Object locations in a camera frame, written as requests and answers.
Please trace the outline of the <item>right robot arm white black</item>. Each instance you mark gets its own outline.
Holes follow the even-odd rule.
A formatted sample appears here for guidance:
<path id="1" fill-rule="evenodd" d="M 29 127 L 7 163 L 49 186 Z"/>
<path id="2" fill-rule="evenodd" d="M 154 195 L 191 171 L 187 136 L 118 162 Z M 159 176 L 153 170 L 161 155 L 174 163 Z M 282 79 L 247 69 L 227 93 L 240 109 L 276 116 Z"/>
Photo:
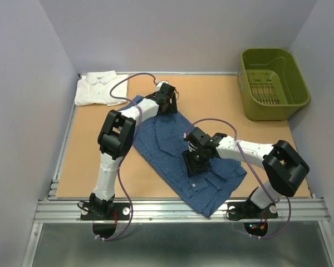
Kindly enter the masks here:
<path id="1" fill-rule="evenodd" d="M 280 197 L 294 196 L 310 171 L 304 159 L 285 140 L 259 144 L 223 133 L 209 136 L 198 127 L 186 133 L 184 140 L 189 145 L 183 152 L 189 177 L 210 170 L 212 159 L 243 161 L 249 167 L 259 166 L 266 172 L 268 181 L 229 211 L 231 220 L 255 218 Z"/>

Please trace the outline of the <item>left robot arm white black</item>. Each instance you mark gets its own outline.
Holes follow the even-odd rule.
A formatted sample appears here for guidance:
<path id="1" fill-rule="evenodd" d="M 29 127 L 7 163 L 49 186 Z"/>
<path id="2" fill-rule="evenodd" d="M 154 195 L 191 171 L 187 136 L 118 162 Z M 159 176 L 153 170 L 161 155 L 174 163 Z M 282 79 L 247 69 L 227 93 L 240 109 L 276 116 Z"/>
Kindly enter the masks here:
<path id="1" fill-rule="evenodd" d="M 177 113 L 176 89 L 167 82 L 159 82 L 155 92 L 131 104 L 131 107 L 121 111 L 109 111 L 98 136 L 100 169 L 96 186 L 89 197 L 88 211 L 100 219 L 112 215 L 117 171 L 132 147 L 137 127 L 157 115 Z"/>

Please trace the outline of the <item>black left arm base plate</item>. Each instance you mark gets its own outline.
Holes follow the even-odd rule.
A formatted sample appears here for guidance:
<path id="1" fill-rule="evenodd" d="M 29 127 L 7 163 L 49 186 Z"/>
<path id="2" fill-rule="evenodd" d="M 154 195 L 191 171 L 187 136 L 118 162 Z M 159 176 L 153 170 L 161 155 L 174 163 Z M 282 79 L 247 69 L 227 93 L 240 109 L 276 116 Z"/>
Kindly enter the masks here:
<path id="1" fill-rule="evenodd" d="M 86 201 L 78 202 L 77 206 L 81 210 L 80 220 L 82 221 L 109 221 L 130 219 L 130 204 L 128 202 L 114 202 L 107 208 L 94 208 L 93 205 Z"/>

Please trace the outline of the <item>blue checkered long sleeve shirt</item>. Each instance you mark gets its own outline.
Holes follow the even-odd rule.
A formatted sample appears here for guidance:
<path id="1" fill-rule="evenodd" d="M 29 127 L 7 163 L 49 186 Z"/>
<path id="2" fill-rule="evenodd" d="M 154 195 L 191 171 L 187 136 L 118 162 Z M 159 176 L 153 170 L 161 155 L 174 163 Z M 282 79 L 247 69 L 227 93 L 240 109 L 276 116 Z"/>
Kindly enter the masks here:
<path id="1" fill-rule="evenodd" d="M 188 177 L 182 153 L 191 125 L 181 113 L 142 122 L 134 148 L 156 173 L 198 214 L 210 217 L 244 180 L 247 172 L 236 160 L 212 159 L 211 168 Z"/>

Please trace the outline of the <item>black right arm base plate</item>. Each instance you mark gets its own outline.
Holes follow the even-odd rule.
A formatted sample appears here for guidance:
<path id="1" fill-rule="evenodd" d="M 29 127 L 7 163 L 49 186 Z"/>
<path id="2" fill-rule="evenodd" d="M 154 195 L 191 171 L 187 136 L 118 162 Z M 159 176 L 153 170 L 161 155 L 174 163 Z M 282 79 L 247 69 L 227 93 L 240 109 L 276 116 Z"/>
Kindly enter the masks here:
<path id="1" fill-rule="evenodd" d="M 277 219 L 278 212 L 274 203 L 259 208 L 250 201 L 232 201 L 227 203 L 226 218 L 231 221 L 246 219 Z"/>

